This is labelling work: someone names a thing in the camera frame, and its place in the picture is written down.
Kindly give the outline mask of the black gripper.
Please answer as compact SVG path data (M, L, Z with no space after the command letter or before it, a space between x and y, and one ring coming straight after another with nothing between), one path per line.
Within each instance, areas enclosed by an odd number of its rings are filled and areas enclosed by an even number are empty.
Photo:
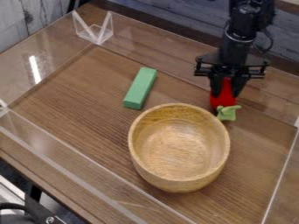
M255 55L247 56L244 65L229 65L223 62L220 52L203 54L197 56L196 66L193 68L195 76L208 76L209 88L213 97L219 97L221 91L223 77L234 77L232 94L239 96L250 79L263 79L266 77L266 70L270 66L270 61Z

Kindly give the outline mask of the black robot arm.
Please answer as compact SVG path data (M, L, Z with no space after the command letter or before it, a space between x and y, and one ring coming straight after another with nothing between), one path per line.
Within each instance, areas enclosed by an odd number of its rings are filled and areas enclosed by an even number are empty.
M213 97L223 92L223 81L231 83L231 95L238 97L251 79L263 79L268 60L251 57L254 46L262 54L272 48L267 27L274 23L275 0L228 0L228 20L219 50L196 57L195 76L207 76Z

